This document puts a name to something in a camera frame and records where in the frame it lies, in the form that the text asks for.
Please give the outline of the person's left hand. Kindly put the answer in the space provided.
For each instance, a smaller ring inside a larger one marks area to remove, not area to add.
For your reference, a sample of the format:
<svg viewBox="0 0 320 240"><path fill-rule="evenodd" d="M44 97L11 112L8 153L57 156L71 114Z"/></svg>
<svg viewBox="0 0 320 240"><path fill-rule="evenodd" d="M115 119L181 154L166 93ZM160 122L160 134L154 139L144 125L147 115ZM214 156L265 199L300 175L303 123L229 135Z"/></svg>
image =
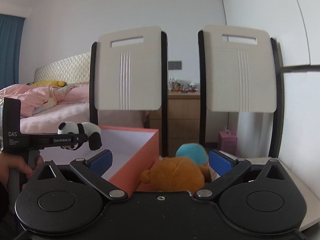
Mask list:
<svg viewBox="0 0 320 240"><path fill-rule="evenodd" d="M39 155L36 159L34 168L31 168L21 156L4 152L1 152L0 160L0 179L5 188L7 188L11 169L17 170L18 172L25 174L27 178L30 178L36 169L43 163L43 158Z"/></svg>

